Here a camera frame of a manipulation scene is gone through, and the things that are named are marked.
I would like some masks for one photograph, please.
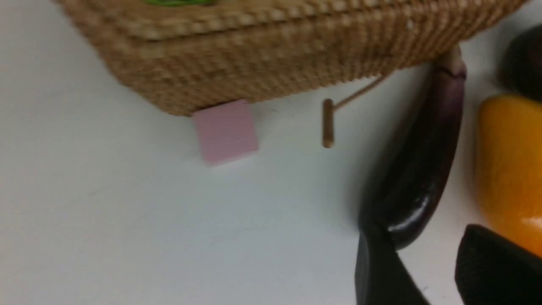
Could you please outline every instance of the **green item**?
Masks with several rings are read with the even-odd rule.
[[[177,7],[189,4],[212,4],[215,0],[143,0],[148,4],[161,5],[163,7]]]

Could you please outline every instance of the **purple eggplant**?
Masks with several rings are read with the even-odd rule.
[[[466,66],[459,46],[436,61],[430,87],[404,145],[359,226],[388,231],[396,249],[410,245],[434,214],[454,160],[463,113]]]

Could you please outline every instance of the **black object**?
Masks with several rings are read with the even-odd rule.
[[[454,160],[467,69],[459,47],[436,62],[427,97],[376,196],[365,202],[359,227],[385,228],[395,248],[410,245],[435,212]]]
[[[359,238],[355,278],[358,305],[429,305],[378,226],[365,226]]]
[[[464,305],[541,305],[542,258],[479,225],[468,225],[455,282]],[[429,305],[389,232],[364,226],[356,265],[358,305]]]
[[[499,78],[508,89],[542,101],[542,25],[523,32],[510,43]]]
[[[465,305],[541,305],[542,259],[469,225],[457,254],[455,282]]]

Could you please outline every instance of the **pink block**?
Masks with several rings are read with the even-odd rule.
[[[193,115],[203,158],[216,166],[252,155],[258,139],[245,100],[200,110]]]

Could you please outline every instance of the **woven basket lid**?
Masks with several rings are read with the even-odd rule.
[[[401,4],[413,8],[468,5],[467,0],[216,0],[211,5],[164,7],[144,0],[64,1],[88,6],[107,16],[129,36],[146,40],[165,40],[352,10],[392,9]]]

